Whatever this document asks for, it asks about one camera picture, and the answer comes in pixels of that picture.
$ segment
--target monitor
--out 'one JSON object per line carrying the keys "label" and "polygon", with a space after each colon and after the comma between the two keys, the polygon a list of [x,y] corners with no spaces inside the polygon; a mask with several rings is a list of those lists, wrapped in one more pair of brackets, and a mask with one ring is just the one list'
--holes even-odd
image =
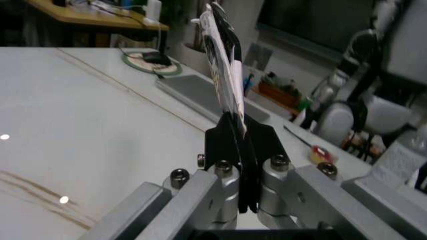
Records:
{"label": "monitor", "polygon": [[265,0],[257,28],[339,61],[352,36],[370,27],[374,0]]}

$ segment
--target laptop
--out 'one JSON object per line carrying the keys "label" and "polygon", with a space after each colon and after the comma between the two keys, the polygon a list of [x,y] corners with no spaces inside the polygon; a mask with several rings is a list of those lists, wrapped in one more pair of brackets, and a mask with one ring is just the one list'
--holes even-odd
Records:
{"label": "laptop", "polygon": [[[156,86],[180,100],[196,112],[217,123],[223,115],[215,87],[211,82],[196,76],[161,78]],[[264,122],[270,115],[262,108],[244,101],[244,112],[258,122]]]}

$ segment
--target computer mouse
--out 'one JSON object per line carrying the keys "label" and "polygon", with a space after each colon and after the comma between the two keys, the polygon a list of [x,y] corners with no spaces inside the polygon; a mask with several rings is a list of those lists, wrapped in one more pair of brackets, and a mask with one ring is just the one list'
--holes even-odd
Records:
{"label": "computer mouse", "polygon": [[160,64],[165,66],[172,65],[172,62],[169,57],[158,51],[143,53],[142,59],[144,59],[144,61],[150,64]]}

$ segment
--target white table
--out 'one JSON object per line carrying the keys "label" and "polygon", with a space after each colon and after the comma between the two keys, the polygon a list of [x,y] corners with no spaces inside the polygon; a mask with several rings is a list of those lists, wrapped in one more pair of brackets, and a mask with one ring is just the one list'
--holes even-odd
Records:
{"label": "white table", "polygon": [[[125,65],[117,49],[0,48],[0,239],[74,240],[142,182],[197,169],[207,118]],[[182,75],[197,74],[183,67]],[[370,167],[270,112],[296,167],[309,148],[339,158],[344,179]],[[60,204],[61,196],[69,202]],[[238,228],[262,228],[254,214]]]}

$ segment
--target round mouse pad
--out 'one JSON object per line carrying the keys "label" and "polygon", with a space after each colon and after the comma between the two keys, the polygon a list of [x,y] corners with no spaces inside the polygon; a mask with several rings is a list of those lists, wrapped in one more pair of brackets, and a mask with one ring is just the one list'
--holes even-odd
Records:
{"label": "round mouse pad", "polygon": [[159,74],[164,76],[173,76],[180,74],[183,69],[181,65],[177,62],[172,61],[172,65],[165,66],[160,64],[153,64],[144,61],[143,52],[131,51],[123,54],[121,56],[123,62],[127,65],[131,66],[134,69],[138,69],[140,71],[150,73],[150,74]]}

